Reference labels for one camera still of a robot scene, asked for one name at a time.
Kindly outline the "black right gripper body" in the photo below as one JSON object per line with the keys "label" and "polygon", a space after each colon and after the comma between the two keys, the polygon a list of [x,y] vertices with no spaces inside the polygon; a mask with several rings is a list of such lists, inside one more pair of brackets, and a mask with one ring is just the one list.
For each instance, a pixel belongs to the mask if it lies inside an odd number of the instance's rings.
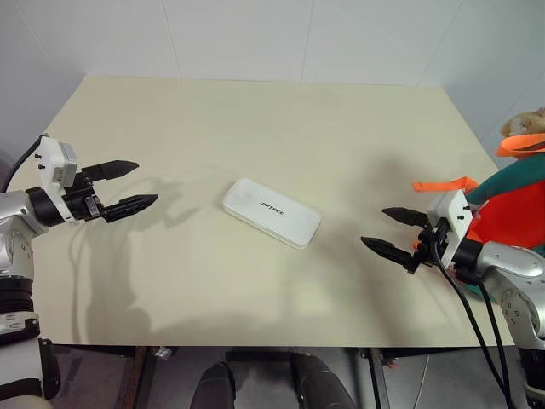
{"label": "black right gripper body", "polygon": [[448,233],[448,222],[439,220],[433,226],[427,222],[418,234],[416,250],[413,253],[413,262],[416,266],[424,264],[426,266],[438,266],[438,259],[443,255],[446,249],[446,234]]}

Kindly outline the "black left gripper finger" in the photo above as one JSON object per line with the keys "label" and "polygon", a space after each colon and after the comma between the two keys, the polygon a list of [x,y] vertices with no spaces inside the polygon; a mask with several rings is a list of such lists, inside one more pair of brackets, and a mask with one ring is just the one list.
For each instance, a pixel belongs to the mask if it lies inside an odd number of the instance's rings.
{"label": "black left gripper finger", "polygon": [[139,194],[120,199],[116,204],[104,207],[101,217],[108,223],[134,216],[154,204],[157,194]]}
{"label": "black left gripper finger", "polygon": [[112,180],[123,177],[138,167],[136,162],[113,160],[82,168],[81,173],[90,181]]}

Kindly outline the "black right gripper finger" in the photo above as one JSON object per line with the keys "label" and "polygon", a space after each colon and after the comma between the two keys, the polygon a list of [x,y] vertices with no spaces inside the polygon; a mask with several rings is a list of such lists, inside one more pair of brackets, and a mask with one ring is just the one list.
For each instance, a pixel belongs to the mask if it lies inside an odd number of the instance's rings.
{"label": "black right gripper finger", "polygon": [[424,228],[427,225],[427,215],[420,211],[406,209],[403,207],[390,207],[383,209],[382,212],[393,218],[396,222],[400,222],[408,226]]}
{"label": "black right gripper finger", "polygon": [[361,237],[361,242],[378,256],[395,262],[402,266],[408,273],[413,274],[416,271],[413,255],[408,251],[397,248],[394,244],[383,239]]}

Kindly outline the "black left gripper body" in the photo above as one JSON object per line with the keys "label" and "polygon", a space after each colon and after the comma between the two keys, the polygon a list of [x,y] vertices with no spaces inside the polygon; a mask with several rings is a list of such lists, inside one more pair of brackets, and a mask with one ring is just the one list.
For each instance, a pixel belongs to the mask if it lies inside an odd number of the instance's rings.
{"label": "black left gripper body", "polygon": [[94,190],[94,180],[84,170],[65,188],[63,200],[76,221],[91,221],[103,216],[104,206]]}

